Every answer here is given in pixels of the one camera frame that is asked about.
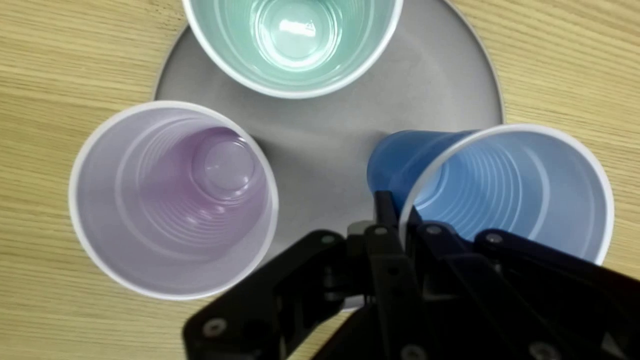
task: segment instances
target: blue plastic cup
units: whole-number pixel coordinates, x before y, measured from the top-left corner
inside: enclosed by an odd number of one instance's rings
[[[393,193],[402,243],[413,209],[469,240],[500,228],[599,264],[614,230],[603,165],[576,139],[545,127],[384,137],[368,186]]]

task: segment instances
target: bolt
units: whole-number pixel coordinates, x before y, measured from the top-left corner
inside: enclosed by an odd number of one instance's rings
[[[503,243],[503,237],[493,233],[493,235],[487,237],[487,240],[488,240],[491,245],[500,245],[500,243]]]
[[[535,357],[535,360],[562,360],[560,352],[546,343],[530,344],[528,352]]]
[[[440,226],[428,226],[427,235],[443,235],[443,228]]]
[[[325,268],[325,278],[322,278],[325,288],[336,288],[336,276],[333,268]]]
[[[336,239],[334,239],[334,237],[325,237],[321,243],[322,243],[322,245],[334,245]]]
[[[204,324],[202,334],[204,338],[218,338],[227,331],[224,319],[212,319]]]
[[[427,352],[422,347],[408,344],[402,349],[400,358],[402,360],[427,360]]]
[[[377,228],[374,235],[377,237],[386,237],[386,228]]]

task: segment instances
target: black robotic claw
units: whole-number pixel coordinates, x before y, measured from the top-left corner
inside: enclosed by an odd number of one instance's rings
[[[185,326],[190,360],[287,358],[344,300],[365,304],[316,358],[640,358],[640,286],[527,239],[474,243],[416,214],[399,240],[391,195],[348,239],[312,233]]]

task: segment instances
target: cup rim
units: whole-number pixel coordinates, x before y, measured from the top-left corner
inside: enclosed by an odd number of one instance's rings
[[[222,56],[215,51],[215,46],[206,41],[201,22],[197,20],[194,15],[194,0],[182,0],[185,7],[185,15],[188,25],[194,31],[194,37],[199,38],[201,46],[204,48],[204,53],[210,56],[210,60],[217,63],[217,66],[227,73],[230,79],[234,79],[237,83],[241,83],[242,87],[266,94],[266,96],[275,96],[275,99],[288,99],[288,101],[305,101],[305,99],[319,99],[330,92],[336,92],[340,88],[347,88],[348,84],[356,83],[366,70],[371,70],[378,58],[383,56],[383,53],[386,51],[389,42],[393,41],[393,37],[396,34],[399,22],[400,22],[400,15],[402,15],[402,7],[404,0],[393,0],[394,2],[394,10],[393,10],[393,18],[384,31],[383,41],[378,42],[377,51],[366,58],[366,63],[363,63],[352,74],[340,79],[334,84],[322,87],[322,88],[315,88],[315,90],[275,90],[269,87],[261,87],[251,79],[244,79],[241,73],[237,73],[230,65],[227,65],[222,60]]]
[[[217,118],[221,120],[227,129],[234,130],[237,134],[241,134],[247,145],[253,149],[253,153],[257,155],[258,163],[265,167],[265,176],[266,176],[266,189],[269,189],[269,197],[270,197],[270,213],[273,213],[273,219],[270,219],[270,225],[266,228],[266,237],[265,237],[265,245],[263,248],[258,250],[257,258],[247,264],[238,276],[230,278],[224,286],[218,286],[218,288],[209,288],[209,291],[201,291],[201,292],[192,292],[192,295],[167,295],[167,292],[158,292],[158,291],[151,291],[151,288],[143,288],[126,278],[123,278],[118,273],[114,273],[101,256],[99,253],[95,250],[93,243],[89,240],[89,235],[83,226],[83,221],[80,221],[80,207],[78,207],[78,186],[80,186],[80,175],[83,175],[83,168],[85,168],[85,163],[90,155],[90,151],[99,145],[99,140],[114,127],[126,123],[131,117],[134,114],[140,114],[140,112],[149,112],[149,110],[163,110],[163,108],[170,108],[170,110],[188,110],[188,112],[201,112],[204,117],[210,117],[210,118]],[[89,258],[108,276],[113,278],[114,283],[118,283],[121,286],[133,291],[133,292],[139,292],[143,297],[149,297],[149,298],[158,298],[158,300],[175,300],[175,302],[190,302],[190,300],[201,300],[201,298],[209,298],[209,297],[217,297],[217,295],[222,295],[227,292],[228,288],[233,288],[234,285],[238,285],[247,275],[254,273],[273,240],[275,240],[275,235],[277,235],[277,226],[279,226],[279,210],[281,210],[281,198],[279,198],[279,186],[277,186],[277,176],[275,176],[275,171],[269,163],[269,159],[265,156],[263,149],[257,145],[257,140],[247,133],[242,130],[237,123],[233,123],[230,118],[227,118],[224,114],[212,110],[212,108],[204,108],[204,106],[199,106],[199,105],[190,105],[190,103],[178,103],[178,101],[157,101],[157,103],[144,103],[144,105],[137,105],[137,106],[131,106],[131,108],[125,108],[116,114],[113,114],[107,123],[103,123],[83,145],[77,160],[75,160],[75,167],[72,167],[72,173],[71,173],[71,180],[69,180],[69,210],[71,210],[71,222],[72,222],[72,228],[75,228],[75,235],[80,243],[80,247],[85,248],[85,253],[89,254]]]
[[[445,167],[445,163],[448,163],[454,155],[459,155],[460,151],[477,145],[478,140],[491,139],[491,137],[499,137],[499,134],[511,134],[511,133],[532,133],[532,134],[542,134],[554,140],[564,142],[566,147],[575,149],[588,165],[590,168],[597,173],[599,176],[599,185],[603,189],[604,195],[604,202],[606,202],[606,216],[604,216],[604,233],[603,233],[603,245],[600,250],[597,254],[597,264],[603,264],[606,261],[609,248],[612,245],[612,235],[614,235],[614,221],[617,221],[617,209],[614,209],[614,191],[610,185],[610,178],[606,176],[600,160],[593,155],[593,151],[588,151],[581,140],[576,140],[575,137],[557,130],[557,129],[548,129],[548,127],[537,127],[537,125],[500,125],[500,127],[493,127],[487,130],[478,130],[469,134],[467,139],[459,140],[456,145],[453,145],[450,149],[447,149],[443,155],[439,155],[418,176],[416,185],[413,186],[413,191],[408,193],[402,210],[400,210],[400,245],[407,245],[407,226],[408,226],[408,219],[413,213],[414,201],[420,197],[420,191],[437,176],[437,173]]]

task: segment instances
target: plastic cup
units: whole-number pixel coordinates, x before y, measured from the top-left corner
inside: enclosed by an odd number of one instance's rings
[[[71,176],[71,219],[97,267],[163,300],[221,295],[265,258],[279,191],[258,145],[222,114],[151,103],[105,123]]]
[[[185,0],[206,54],[277,99],[348,87],[384,53],[404,0]]]
[[[614,230],[614,197],[597,156],[542,127],[396,133],[374,149],[368,185],[393,193],[402,240],[416,209],[469,240],[500,228],[603,264]]]

